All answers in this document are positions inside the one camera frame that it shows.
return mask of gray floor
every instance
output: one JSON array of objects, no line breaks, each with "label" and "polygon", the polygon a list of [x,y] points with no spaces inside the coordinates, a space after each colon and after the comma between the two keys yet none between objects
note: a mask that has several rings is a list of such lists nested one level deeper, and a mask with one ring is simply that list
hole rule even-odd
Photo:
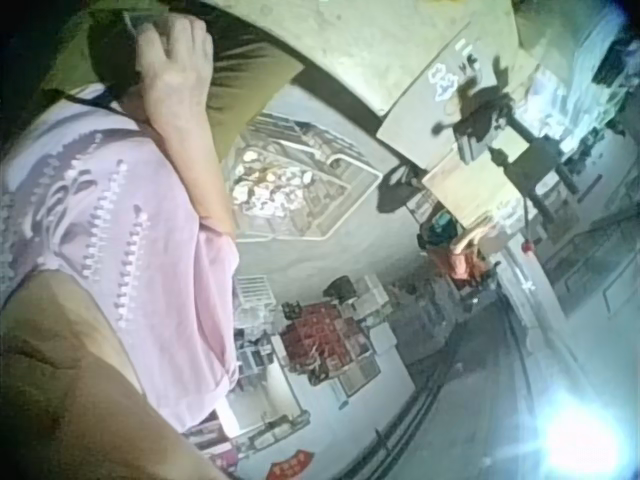
[{"label": "gray floor", "polygon": [[[631,478],[632,466],[637,464],[638,318],[640,297],[631,297],[609,317],[602,296],[594,295],[568,319],[563,337],[577,360],[582,394],[563,388],[572,382],[562,378],[566,371],[554,353],[529,355],[526,360],[538,411],[557,389],[606,412],[622,445],[623,475],[615,478]],[[442,389],[389,478],[539,478],[531,476],[536,468],[530,454],[535,430],[521,368],[503,321],[491,309],[472,320],[456,359],[459,374]],[[538,395],[543,384],[547,390]]]},{"label": "gray floor", "polygon": [[[368,135],[305,91],[287,87],[268,105],[268,111],[308,120],[355,142],[372,166],[386,173],[395,158]],[[327,240],[243,243],[240,275],[267,275],[278,301],[315,301],[336,277],[377,273],[390,280],[421,261],[415,240],[417,224],[405,210],[376,211],[372,192],[351,217]]]}]

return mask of light fixture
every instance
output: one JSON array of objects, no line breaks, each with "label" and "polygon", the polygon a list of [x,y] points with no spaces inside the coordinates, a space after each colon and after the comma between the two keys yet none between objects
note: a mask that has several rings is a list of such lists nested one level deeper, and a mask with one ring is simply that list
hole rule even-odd
[{"label": "light fixture", "polygon": [[620,468],[619,437],[598,410],[566,405],[551,414],[545,430],[547,466],[555,472],[609,476]]}]

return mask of red sign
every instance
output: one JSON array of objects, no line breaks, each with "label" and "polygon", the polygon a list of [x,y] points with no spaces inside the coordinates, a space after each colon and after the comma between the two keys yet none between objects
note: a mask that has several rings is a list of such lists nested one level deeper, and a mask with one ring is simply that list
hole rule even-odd
[{"label": "red sign", "polygon": [[284,462],[272,463],[267,480],[292,480],[300,478],[300,474],[304,472],[313,460],[313,453],[305,450],[298,450],[293,457],[288,458]]}]

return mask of pink top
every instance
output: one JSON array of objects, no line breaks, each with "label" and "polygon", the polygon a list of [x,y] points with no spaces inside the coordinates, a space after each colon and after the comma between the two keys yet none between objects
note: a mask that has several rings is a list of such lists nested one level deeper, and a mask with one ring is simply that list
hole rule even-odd
[{"label": "pink top", "polygon": [[0,305],[34,270],[73,275],[151,405],[178,431],[199,423],[238,376],[233,241],[199,222],[167,158],[113,112],[62,101],[0,168]]}]

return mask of red product display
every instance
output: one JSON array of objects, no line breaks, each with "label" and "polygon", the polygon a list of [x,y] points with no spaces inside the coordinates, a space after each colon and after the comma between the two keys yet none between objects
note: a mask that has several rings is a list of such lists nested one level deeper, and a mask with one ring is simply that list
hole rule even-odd
[{"label": "red product display", "polygon": [[349,365],[353,358],[336,328],[340,318],[338,309],[328,302],[303,307],[301,318],[280,333],[290,364],[305,369],[319,357],[331,373]]}]

